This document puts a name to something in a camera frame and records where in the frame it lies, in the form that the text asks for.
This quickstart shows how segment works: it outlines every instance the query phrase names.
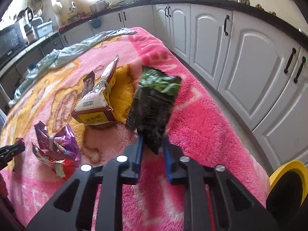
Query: cabinet door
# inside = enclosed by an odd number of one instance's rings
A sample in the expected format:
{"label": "cabinet door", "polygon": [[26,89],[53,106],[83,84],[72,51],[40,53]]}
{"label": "cabinet door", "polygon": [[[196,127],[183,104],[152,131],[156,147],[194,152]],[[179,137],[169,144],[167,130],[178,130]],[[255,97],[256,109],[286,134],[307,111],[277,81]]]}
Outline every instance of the cabinet door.
{"label": "cabinet door", "polygon": [[141,27],[155,35],[155,23],[152,5],[127,8],[122,10],[122,18],[127,28]]}
{"label": "cabinet door", "polygon": [[93,28],[94,35],[103,31],[118,30],[124,27],[121,11],[106,14],[100,17],[100,19],[102,21],[102,26]]}
{"label": "cabinet door", "polygon": [[56,46],[51,41],[51,39],[45,40],[41,44],[41,49],[42,49],[44,55],[51,53],[54,49],[63,49],[64,48],[63,43],[62,43],[62,41],[59,37],[59,34],[53,35],[51,38],[54,41],[54,43],[56,44]]}
{"label": "cabinet door", "polygon": [[290,78],[299,49],[296,41],[274,26],[234,12],[229,51],[218,91],[249,129],[253,130],[277,101]]}
{"label": "cabinet door", "polygon": [[85,22],[63,34],[64,44],[71,46],[92,36],[94,36],[92,27],[89,22]]}
{"label": "cabinet door", "polygon": [[15,68],[16,68],[18,74],[23,76],[24,73],[26,72],[27,68],[32,63],[38,63],[43,58],[44,58],[44,55],[41,52],[41,50],[38,47],[33,48],[31,51],[27,52],[22,58],[20,58],[15,63]]}
{"label": "cabinet door", "polygon": [[[233,12],[192,4],[191,15],[189,64],[217,90],[228,53]],[[224,32],[225,21],[227,36]]]}
{"label": "cabinet door", "polygon": [[171,3],[170,16],[171,50],[189,63],[190,57],[190,4]]}
{"label": "cabinet door", "polygon": [[153,5],[155,37],[160,39],[167,48],[171,48],[170,21],[167,15],[167,5],[168,4]]}
{"label": "cabinet door", "polygon": [[14,98],[14,93],[17,89],[15,85],[17,84],[19,79],[20,75],[18,74],[15,67],[13,67],[8,73],[4,74],[0,79],[3,90],[10,99]]}
{"label": "cabinet door", "polygon": [[294,82],[303,57],[308,61],[308,52],[302,48],[283,93],[253,131],[273,169],[291,160],[308,163],[308,67],[305,60],[298,82]]}

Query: jar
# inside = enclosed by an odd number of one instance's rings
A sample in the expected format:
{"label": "jar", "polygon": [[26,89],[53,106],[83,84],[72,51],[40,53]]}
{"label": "jar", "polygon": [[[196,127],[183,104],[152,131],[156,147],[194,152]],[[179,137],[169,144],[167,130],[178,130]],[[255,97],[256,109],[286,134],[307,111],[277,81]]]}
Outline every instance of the jar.
{"label": "jar", "polygon": [[34,28],[31,27],[27,32],[26,32],[26,36],[27,36],[27,39],[28,39],[28,42],[29,44],[35,42],[37,40],[37,37],[36,37],[36,33],[34,31]]}

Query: pink blanket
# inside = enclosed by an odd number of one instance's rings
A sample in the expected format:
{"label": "pink blanket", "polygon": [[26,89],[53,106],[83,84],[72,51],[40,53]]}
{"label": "pink blanket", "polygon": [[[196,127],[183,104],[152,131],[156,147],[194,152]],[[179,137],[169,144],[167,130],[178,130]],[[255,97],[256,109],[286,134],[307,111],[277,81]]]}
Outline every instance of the pink blanket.
{"label": "pink blanket", "polygon": [[[40,120],[52,134],[68,123],[71,125],[81,152],[81,164],[104,164],[135,141],[134,134],[123,123],[95,130],[70,116],[80,99],[82,78],[92,70],[99,77],[116,54],[120,56],[119,66],[128,64],[133,84],[138,82],[142,64],[183,79],[167,126],[170,142],[203,165],[225,165],[265,206],[268,176],[243,147],[208,92],[160,40],[142,28],[133,29],[138,33],[105,41],[45,75],[10,112],[1,134],[1,146],[23,137],[26,150],[15,161],[15,173],[8,167],[1,174],[24,225],[64,183],[32,154],[31,141],[37,143],[33,126]],[[168,184],[162,154],[144,152],[140,180],[136,186],[123,186],[122,205],[124,230],[183,229],[183,188]]]}

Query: metal pot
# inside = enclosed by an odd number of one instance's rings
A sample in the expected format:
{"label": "metal pot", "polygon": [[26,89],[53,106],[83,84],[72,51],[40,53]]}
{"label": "metal pot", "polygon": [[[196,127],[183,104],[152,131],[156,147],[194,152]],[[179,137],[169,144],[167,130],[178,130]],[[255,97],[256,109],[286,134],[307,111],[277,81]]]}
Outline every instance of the metal pot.
{"label": "metal pot", "polygon": [[90,9],[93,15],[97,15],[101,13],[102,11],[107,10],[108,5],[109,4],[106,2],[106,0],[99,0],[93,5],[91,5]]}

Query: crumpled wrapper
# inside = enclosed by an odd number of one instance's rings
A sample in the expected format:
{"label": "crumpled wrapper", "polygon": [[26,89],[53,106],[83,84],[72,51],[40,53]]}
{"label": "crumpled wrapper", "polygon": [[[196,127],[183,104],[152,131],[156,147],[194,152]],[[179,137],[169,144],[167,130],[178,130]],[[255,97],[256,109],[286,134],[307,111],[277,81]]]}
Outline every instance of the crumpled wrapper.
{"label": "crumpled wrapper", "polygon": [[39,145],[32,142],[34,155],[57,176],[64,180],[70,178],[80,163],[78,145],[70,125],[64,126],[54,136],[48,134],[46,125],[41,121],[34,128]]}

